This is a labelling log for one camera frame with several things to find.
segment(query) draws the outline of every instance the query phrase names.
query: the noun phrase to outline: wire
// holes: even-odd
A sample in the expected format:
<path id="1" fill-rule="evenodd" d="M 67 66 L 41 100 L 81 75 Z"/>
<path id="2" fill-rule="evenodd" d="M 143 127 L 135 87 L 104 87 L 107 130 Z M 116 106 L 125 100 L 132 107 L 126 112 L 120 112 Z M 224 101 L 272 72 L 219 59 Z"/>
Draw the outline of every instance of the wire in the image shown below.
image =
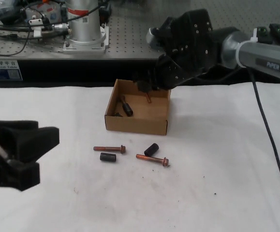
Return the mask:
<path id="1" fill-rule="evenodd" d="M 30 37 L 29 40 L 39 40 L 39 39 L 52 39 L 52 38 L 56 38 L 56 37 L 59 37 L 59 36 L 65 36 L 65 35 L 68 35 L 69 33 L 67 31 L 62 31 L 62 32 L 58 32 L 58 33 L 53 33 L 53 34 L 50 34 L 50 35 L 43 35 L 42 38 L 40 37 Z M 16 41 L 16 40 L 25 40 L 26 37 L 18 37 L 17 34 L 9 34 L 9 35 L 0 35 L 0 38 L 3 38 L 3 39 L 9 39 L 9 40 L 12 40 L 12 41 Z"/>
<path id="2" fill-rule="evenodd" d="M 17 55 L 17 54 L 21 53 L 22 51 L 24 51 L 24 49 L 25 49 L 25 47 L 26 47 L 26 45 L 27 45 L 27 42 L 28 42 L 28 40 L 29 40 L 30 32 L 31 32 L 31 28 L 29 28 L 28 35 L 27 35 L 27 38 L 26 38 L 26 40 L 25 40 L 24 46 L 23 46 L 23 48 L 22 48 L 20 51 L 15 52 L 15 53 L 13 53 L 13 54 L 0 54 L 0 57 L 10 57 L 10 56 Z"/>
<path id="3" fill-rule="evenodd" d="M 279 167 L 279 171 L 280 171 L 280 158 L 279 158 L 279 154 L 277 152 L 277 148 L 276 148 L 276 145 L 275 145 L 275 142 L 274 142 L 274 139 L 273 139 L 273 136 L 272 136 L 269 124 L 268 124 L 268 122 L 266 120 L 265 113 L 264 113 L 264 110 L 263 110 L 261 102 L 260 102 L 260 97 L 259 97 L 256 81 L 255 81 L 255 78 L 254 78 L 254 74 L 253 74 L 252 70 L 250 70 L 249 68 L 247 68 L 247 70 L 248 70 L 248 73 L 250 75 L 250 79 L 251 79 L 252 85 L 254 87 L 254 91 L 255 91 L 257 103 L 258 103 L 258 106 L 259 106 L 259 110 L 260 110 L 262 119 L 263 119 L 263 121 L 265 123 L 265 128 L 266 128 L 267 134 L 268 134 L 268 136 L 270 138 L 270 141 L 271 141 L 271 144 L 272 144 L 272 147 L 273 147 L 273 151 L 274 151 L 274 155 L 275 155 L 275 159 L 276 159 L 276 163 L 277 163 L 277 166 Z"/>
<path id="4" fill-rule="evenodd" d="M 34 3 L 31 3 L 31 4 L 28 4 L 28 5 L 25 7 L 25 9 L 27 9 L 27 8 L 29 8 L 29 7 L 31 7 L 31 6 L 34 6 L 34 5 L 42 4 L 42 3 L 43 3 L 43 2 L 34 2 Z M 91 11 L 88 11 L 86 14 L 83 14 L 83 15 L 80 15 L 80 16 L 78 16 L 78 17 L 71 18 L 71 19 L 68 19 L 68 20 L 65 20 L 65 21 L 61 21 L 61 22 L 57 22 L 57 23 L 39 24 L 39 25 L 33 25 L 33 26 L 34 26 L 34 27 L 47 27 L 47 26 L 51 26 L 51 25 L 55 25 L 55 24 L 61 24 L 61 23 L 71 22 L 71 21 L 73 21 L 73 20 L 77 20 L 77 19 L 79 19 L 79 18 L 83 18 L 83 17 L 85 17 L 85 16 L 88 16 L 89 14 L 91 14 L 91 13 L 93 13 L 94 11 L 98 10 L 100 7 L 101 7 L 101 6 L 97 6 L 97 7 L 93 8 Z M 8 16 L 4 16 L 3 18 L 0 18 L 0 21 L 3 20 L 4 18 L 7 18 L 7 17 L 9 17 L 9 15 L 8 15 Z M 29 40 L 29 35 L 30 35 L 30 32 L 31 32 L 31 26 L 28 24 L 28 26 L 22 26 L 22 27 L 25 27 L 25 28 L 28 27 L 28 28 L 29 28 L 29 30 L 28 30 L 28 35 L 27 35 L 27 38 L 26 38 L 26 40 L 25 40 L 25 43 L 24 43 L 23 48 L 22 48 L 19 52 L 16 52 L 16 53 L 13 53 L 13 54 L 0 54 L 0 56 L 7 56 L 7 57 L 14 56 L 14 55 L 17 55 L 17 54 L 21 53 L 21 52 L 25 49 L 25 47 L 26 47 L 26 45 L 27 45 L 27 42 L 28 42 L 28 40 Z"/>
<path id="5" fill-rule="evenodd" d="M 97 7 L 93 8 L 91 11 L 88 11 L 86 14 L 82 14 L 82 15 L 80 15 L 78 17 L 70 18 L 70 19 L 67 19 L 65 21 L 60 21 L 60 22 L 56 22 L 56 23 L 38 24 L 38 25 L 33 25 L 33 26 L 34 27 L 48 27 L 48 26 L 51 26 L 51 25 L 56 25 L 56 24 L 61 24 L 61 23 L 68 23 L 68 22 L 71 22 L 71 21 L 83 18 L 85 16 L 88 16 L 91 13 L 95 12 L 96 10 L 98 10 L 99 8 L 100 8 L 100 6 L 97 6 Z M 0 28 L 0 30 L 7 30 L 6 28 L 8 28 L 8 25 L 3 25 L 3 26 L 0 25 L 0 26 L 1 26 L 1 28 L 3 28 L 3 29 Z M 19 26 L 18 28 L 14 28 L 13 26 L 11 26 L 11 27 L 12 27 L 12 29 L 10 29 L 11 31 L 20 31 L 21 29 L 29 28 L 30 26 L 23 25 L 23 26 Z"/>
<path id="6" fill-rule="evenodd" d="M 224 76 L 220 79 L 216 79 L 216 80 L 208 80 L 208 79 L 203 79 L 201 77 L 194 77 L 194 79 L 197 80 L 197 81 L 202 81 L 202 82 L 206 82 L 206 83 L 209 83 L 209 84 L 218 84 L 222 81 L 227 80 L 228 78 L 232 77 L 233 75 L 237 74 L 239 71 L 241 71 L 241 68 L 235 69 L 232 72 L 230 72 L 229 74 L 227 74 L 226 76 Z"/>

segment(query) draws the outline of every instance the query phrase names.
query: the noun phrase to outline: bolt head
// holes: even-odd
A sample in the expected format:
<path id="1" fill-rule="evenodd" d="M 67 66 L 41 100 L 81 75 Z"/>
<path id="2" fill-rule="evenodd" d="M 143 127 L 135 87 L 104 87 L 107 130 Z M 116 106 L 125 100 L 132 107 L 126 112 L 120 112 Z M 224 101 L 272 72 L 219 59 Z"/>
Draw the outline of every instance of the bolt head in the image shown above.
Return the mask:
<path id="1" fill-rule="evenodd" d="M 169 160 L 166 157 L 164 157 L 162 165 L 163 165 L 163 167 L 169 166 Z"/>
<path id="2" fill-rule="evenodd" d="M 120 148 L 121 148 L 121 149 L 120 149 L 120 152 L 121 152 L 122 154 L 126 152 L 126 147 L 125 147 L 125 146 L 121 145 Z"/>

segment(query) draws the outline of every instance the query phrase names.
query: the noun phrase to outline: white tablecloth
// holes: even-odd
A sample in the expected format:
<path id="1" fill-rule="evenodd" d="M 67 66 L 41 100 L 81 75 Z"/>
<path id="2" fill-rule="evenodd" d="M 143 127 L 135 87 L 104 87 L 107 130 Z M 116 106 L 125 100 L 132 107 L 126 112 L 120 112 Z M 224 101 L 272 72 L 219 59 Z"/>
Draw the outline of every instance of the white tablecloth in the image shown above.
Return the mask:
<path id="1" fill-rule="evenodd" d="M 258 88 L 280 155 L 280 85 Z M 251 83 L 177 87 L 167 136 L 106 131 L 111 91 L 0 89 L 0 120 L 60 129 L 41 184 L 0 188 L 0 232 L 280 232 L 280 173 Z M 135 158 L 152 143 L 170 167 Z M 92 150 L 121 144 L 116 163 Z"/>

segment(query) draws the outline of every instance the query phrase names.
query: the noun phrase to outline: cardboard box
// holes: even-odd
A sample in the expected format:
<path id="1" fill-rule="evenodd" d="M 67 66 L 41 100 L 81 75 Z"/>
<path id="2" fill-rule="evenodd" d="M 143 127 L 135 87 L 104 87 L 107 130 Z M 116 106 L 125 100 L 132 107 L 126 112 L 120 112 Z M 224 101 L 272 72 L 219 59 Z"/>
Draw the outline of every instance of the cardboard box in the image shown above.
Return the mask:
<path id="1" fill-rule="evenodd" d="M 152 103 L 148 103 L 145 93 L 139 91 L 132 81 L 116 80 L 104 118 L 105 127 L 110 131 L 134 132 L 166 135 L 171 91 L 160 90 L 149 93 Z M 133 110 L 128 117 L 119 101 L 124 95 L 126 103 Z M 123 117 L 113 116 L 120 113 Z"/>

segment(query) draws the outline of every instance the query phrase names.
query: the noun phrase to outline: black cylinder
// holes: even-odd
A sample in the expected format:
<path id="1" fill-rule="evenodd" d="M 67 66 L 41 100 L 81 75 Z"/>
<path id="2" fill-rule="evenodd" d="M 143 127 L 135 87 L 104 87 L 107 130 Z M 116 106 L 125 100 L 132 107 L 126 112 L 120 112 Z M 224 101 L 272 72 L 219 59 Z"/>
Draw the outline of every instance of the black cylinder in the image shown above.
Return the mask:
<path id="1" fill-rule="evenodd" d="M 116 162 L 116 155 L 102 152 L 100 154 L 100 160 L 114 163 Z"/>
<path id="2" fill-rule="evenodd" d="M 122 108 L 124 109 L 124 111 L 128 117 L 133 115 L 133 110 L 131 109 L 131 107 L 129 106 L 128 103 L 123 103 Z"/>
<path id="3" fill-rule="evenodd" d="M 146 151 L 144 152 L 145 156 L 152 156 L 158 151 L 159 146 L 157 144 L 152 144 Z"/>

